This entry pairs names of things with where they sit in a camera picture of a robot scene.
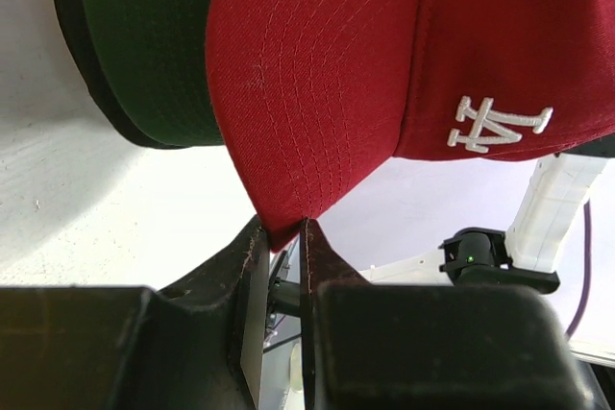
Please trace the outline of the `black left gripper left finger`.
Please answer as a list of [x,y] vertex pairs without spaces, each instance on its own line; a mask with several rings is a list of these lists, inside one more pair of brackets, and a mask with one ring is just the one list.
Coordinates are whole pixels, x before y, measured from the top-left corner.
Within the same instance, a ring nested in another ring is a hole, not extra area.
[[161,290],[1,291],[5,409],[254,409],[269,248],[258,218]]

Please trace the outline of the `dark green NY cap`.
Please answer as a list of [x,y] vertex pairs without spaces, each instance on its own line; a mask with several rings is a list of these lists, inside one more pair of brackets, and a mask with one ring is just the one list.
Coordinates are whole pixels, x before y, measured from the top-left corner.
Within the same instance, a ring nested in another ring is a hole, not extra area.
[[210,0],[83,2],[96,56],[129,120],[165,145],[222,145],[206,79]]

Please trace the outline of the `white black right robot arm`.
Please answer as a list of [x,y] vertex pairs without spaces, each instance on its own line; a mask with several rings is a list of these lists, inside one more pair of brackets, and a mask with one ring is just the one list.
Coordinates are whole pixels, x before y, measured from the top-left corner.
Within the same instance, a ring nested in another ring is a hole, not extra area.
[[362,275],[375,283],[519,285],[552,294],[574,219],[587,211],[590,190],[613,158],[612,135],[543,157],[507,230],[465,228],[433,251],[372,266]]

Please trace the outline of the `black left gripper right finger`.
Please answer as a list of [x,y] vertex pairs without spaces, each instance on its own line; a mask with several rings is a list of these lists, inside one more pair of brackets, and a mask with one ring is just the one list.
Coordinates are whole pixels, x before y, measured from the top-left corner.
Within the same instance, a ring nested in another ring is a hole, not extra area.
[[548,304],[525,287],[386,285],[300,227],[308,409],[591,409]]

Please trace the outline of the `black NY baseball cap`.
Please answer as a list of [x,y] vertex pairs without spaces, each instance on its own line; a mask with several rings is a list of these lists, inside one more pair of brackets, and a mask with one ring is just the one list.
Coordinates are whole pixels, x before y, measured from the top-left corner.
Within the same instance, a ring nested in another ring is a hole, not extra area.
[[161,143],[140,130],[118,103],[95,52],[83,0],[53,1],[64,41],[86,84],[88,94],[113,128],[136,146],[174,150],[174,145]]

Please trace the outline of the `red baseball cap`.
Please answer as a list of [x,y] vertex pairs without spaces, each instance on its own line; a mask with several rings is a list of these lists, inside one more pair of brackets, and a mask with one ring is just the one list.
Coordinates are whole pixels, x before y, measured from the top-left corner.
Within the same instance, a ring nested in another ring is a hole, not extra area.
[[391,157],[527,160],[614,131],[614,0],[211,0],[205,51],[273,249]]

